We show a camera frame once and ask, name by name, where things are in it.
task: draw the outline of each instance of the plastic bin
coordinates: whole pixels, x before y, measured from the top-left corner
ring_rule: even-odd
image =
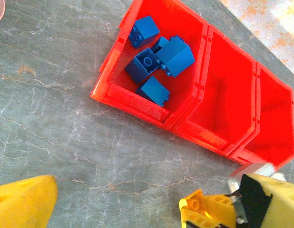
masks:
[[[271,162],[276,169],[294,158],[294,93],[260,63],[260,133],[229,155],[238,163]]]
[[[218,154],[231,153],[259,132],[255,125],[258,83],[256,61],[209,26],[201,92],[172,131]]]
[[[134,92],[139,85],[124,70],[130,60],[148,46],[134,49],[127,39],[135,20],[151,16],[160,30],[156,40],[179,35],[190,46],[195,63],[178,77],[168,77],[156,70],[153,76],[169,90],[169,100],[164,107],[142,98]],[[202,58],[206,43],[208,23],[179,0],[135,0],[120,24],[121,32],[105,60],[91,97],[135,115],[164,130],[177,122],[197,97]]]

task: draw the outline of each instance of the yellow object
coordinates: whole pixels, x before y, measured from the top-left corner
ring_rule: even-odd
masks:
[[[0,228],[46,228],[57,194],[50,175],[0,186]]]
[[[258,181],[266,196],[273,195],[261,228],[294,228],[294,184],[258,174],[248,174]]]
[[[182,228],[191,222],[199,228],[216,228],[223,224],[236,227],[236,212],[230,198],[224,194],[204,196],[197,190],[179,202]]]

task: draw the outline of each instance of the red storage bin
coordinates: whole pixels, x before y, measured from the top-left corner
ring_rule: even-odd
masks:
[[[242,164],[271,162],[279,169],[294,158],[294,93],[259,63],[257,72],[261,80],[260,133],[229,158]]]
[[[209,26],[199,96],[172,132],[218,154],[231,153],[252,133],[256,116],[256,61]]]
[[[135,50],[127,39],[137,19],[151,16],[159,36],[179,35],[190,46],[195,63],[178,77],[156,70],[155,76],[170,91],[164,108],[134,92],[139,87],[124,70],[130,60],[147,47]],[[169,130],[197,97],[208,23],[179,0],[135,0],[120,24],[121,32],[105,60],[91,97]]]

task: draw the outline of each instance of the floral tablecloth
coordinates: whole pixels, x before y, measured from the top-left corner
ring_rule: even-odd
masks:
[[[294,0],[221,0],[294,73]]]

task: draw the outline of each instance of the table surface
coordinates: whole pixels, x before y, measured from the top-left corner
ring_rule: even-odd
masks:
[[[294,89],[219,0],[185,0]],[[178,201],[226,193],[239,167],[90,99],[130,0],[9,0],[0,22],[0,185],[56,176],[49,228],[180,227]],[[281,169],[294,183],[294,160]]]

